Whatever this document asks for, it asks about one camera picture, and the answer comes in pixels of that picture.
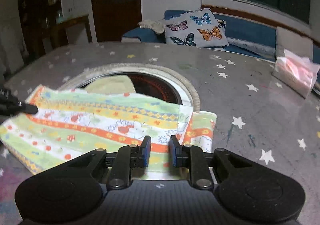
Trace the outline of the colourful patterned child's garment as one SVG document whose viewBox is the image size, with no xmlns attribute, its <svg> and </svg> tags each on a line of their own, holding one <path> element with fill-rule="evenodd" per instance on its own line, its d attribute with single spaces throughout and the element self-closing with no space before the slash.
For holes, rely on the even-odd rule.
<svg viewBox="0 0 320 225">
<path fill-rule="evenodd" d="M 83 89 L 52 90 L 39 85 L 27 98 L 39 111 L 20 114 L 1 125 L 1 141 L 33 173 L 38 174 L 95 149 L 116 152 L 151 137 L 148 167 L 134 171 L 141 179 L 178 179 L 170 167 L 169 138 L 181 145 L 212 151 L 216 114 L 189 105 L 122 93 L 103 95 Z"/>
</svg>

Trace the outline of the wooden side table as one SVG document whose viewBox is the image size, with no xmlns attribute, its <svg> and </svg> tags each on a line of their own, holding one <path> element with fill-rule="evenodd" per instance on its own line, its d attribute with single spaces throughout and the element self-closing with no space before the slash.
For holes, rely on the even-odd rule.
<svg viewBox="0 0 320 225">
<path fill-rule="evenodd" d="M 50 27 L 48 33 L 53 48 L 93 42 L 88 14 L 64 20 Z"/>
</svg>

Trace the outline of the grey star-patterned table cover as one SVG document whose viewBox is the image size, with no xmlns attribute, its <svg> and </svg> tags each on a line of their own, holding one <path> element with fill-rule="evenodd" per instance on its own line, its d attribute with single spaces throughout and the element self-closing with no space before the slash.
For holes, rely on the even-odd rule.
<svg viewBox="0 0 320 225">
<path fill-rule="evenodd" d="M 39 84 L 57 89 L 97 66 L 140 63 L 164 66 L 184 76 L 200 96 L 201 109 L 217 115 L 214 148 L 226 148 L 268 164 L 305 189 L 299 220 L 319 224 L 319 100 L 302 98 L 272 76 L 272 64 L 212 49 L 152 43 L 64 46 L 9 78 L 5 84 L 24 100 Z"/>
</svg>

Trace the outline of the round black table hotplate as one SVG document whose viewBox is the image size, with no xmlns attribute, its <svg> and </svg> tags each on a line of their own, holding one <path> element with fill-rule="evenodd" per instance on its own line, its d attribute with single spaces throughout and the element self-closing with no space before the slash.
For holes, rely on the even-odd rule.
<svg viewBox="0 0 320 225">
<path fill-rule="evenodd" d="M 95 93 L 101 91 L 104 94 L 116 94 L 121 91 L 135 92 L 168 103 L 182 104 L 181 95 L 169 81 L 138 72 L 100 75 L 85 81 L 78 87 Z"/>
</svg>

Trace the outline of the butterfly print pillow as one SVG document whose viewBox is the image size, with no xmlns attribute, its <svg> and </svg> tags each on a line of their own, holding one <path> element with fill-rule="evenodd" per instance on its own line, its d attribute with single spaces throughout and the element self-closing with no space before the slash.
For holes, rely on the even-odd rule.
<svg viewBox="0 0 320 225">
<path fill-rule="evenodd" d="M 226 22 L 217 20 L 210 9 L 177 14 L 163 20 L 167 44 L 198 48 L 229 46 L 225 35 Z"/>
</svg>

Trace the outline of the cream cloth on sofa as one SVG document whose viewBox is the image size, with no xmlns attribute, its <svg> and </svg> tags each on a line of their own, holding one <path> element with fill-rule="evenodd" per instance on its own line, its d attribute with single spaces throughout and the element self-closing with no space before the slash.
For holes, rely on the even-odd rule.
<svg viewBox="0 0 320 225">
<path fill-rule="evenodd" d="M 153 21 L 150 19 L 143 20 L 138 23 L 141 29 L 151 29 L 155 34 L 161 35 L 165 31 L 165 25 L 160 21 Z"/>
</svg>

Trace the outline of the pink tissue pack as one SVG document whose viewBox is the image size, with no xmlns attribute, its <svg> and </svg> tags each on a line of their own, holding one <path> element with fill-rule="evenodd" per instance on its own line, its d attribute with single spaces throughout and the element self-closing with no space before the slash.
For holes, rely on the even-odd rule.
<svg viewBox="0 0 320 225">
<path fill-rule="evenodd" d="M 272 75 L 307 98 L 317 81 L 318 72 L 319 64 L 284 49 L 284 55 L 277 57 Z"/>
</svg>

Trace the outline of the blue sofa bench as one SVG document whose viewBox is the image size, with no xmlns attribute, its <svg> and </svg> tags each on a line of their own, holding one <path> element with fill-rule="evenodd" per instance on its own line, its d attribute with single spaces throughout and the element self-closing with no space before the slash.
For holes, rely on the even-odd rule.
<svg viewBox="0 0 320 225">
<path fill-rule="evenodd" d="M 225 35 L 229 42 L 227 51 L 257 58 L 276 60 L 276 28 L 255 20 L 216 13 L 218 21 L 223 21 Z M 129 43 L 165 43 L 164 34 L 156 34 L 151 29 L 137 27 L 125 33 L 121 42 Z"/>
</svg>

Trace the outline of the grey plain cushion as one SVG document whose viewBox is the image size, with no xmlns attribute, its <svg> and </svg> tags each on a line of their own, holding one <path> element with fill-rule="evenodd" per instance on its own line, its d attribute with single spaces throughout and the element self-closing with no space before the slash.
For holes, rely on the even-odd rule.
<svg viewBox="0 0 320 225">
<path fill-rule="evenodd" d="M 277 27 L 276 57 L 283 57 L 285 49 L 299 57 L 313 59 L 313 41 L 310 38 L 303 37 L 285 28 Z"/>
</svg>

